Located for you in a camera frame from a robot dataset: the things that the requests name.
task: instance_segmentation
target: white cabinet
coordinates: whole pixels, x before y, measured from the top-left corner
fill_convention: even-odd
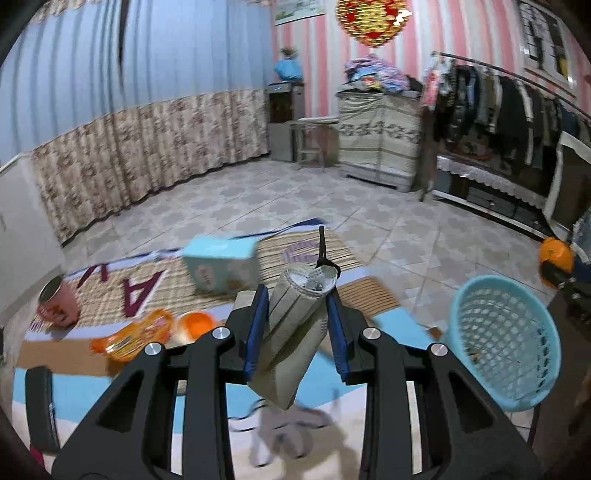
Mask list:
[[[0,167],[0,325],[61,273],[63,263],[30,159],[19,156]]]

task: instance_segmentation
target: metal screw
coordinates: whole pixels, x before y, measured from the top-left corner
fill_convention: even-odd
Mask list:
[[[230,336],[230,329],[226,327],[217,327],[212,332],[212,335],[218,340],[224,340],[224,338],[228,338]]]
[[[158,355],[162,351],[162,345],[156,342],[149,343],[145,346],[144,352],[147,355]]]
[[[376,340],[382,335],[377,328],[368,327],[363,331],[363,336],[367,338],[367,340]]]
[[[431,345],[431,353],[435,356],[446,356],[448,351],[447,347],[442,343],[434,343]]]

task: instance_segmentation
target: orange bowl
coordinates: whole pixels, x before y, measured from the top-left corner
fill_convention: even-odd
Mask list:
[[[216,327],[216,321],[206,312],[188,312],[181,316],[178,325],[187,332],[191,340],[197,340],[204,333]]]

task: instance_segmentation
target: pink striped wall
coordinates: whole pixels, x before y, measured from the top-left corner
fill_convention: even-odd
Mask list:
[[[306,81],[306,115],[337,114],[335,91],[343,83],[346,60],[369,53],[371,48],[348,37],[335,17],[337,0],[325,0],[327,14],[274,27],[274,55],[284,46],[296,46]],[[432,51],[445,51],[500,66],[526,75],[558,91],[551,83],[524,71],[520,50],[521,27],[515,0],[407,0],[413,16],[377,55],[405,73],[421,79]],[[566,38],[576,98],[591,113],[591,85],[584,77],[591,64],[570,32]]]

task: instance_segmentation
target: gray cloth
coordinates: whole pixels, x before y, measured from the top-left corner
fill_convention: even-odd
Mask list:
[[[271,293],[268,329],[248,386],[283,410],[296,399],[301,379],[326,336],[324,299],[336,279],[334,267],[292,264]]]

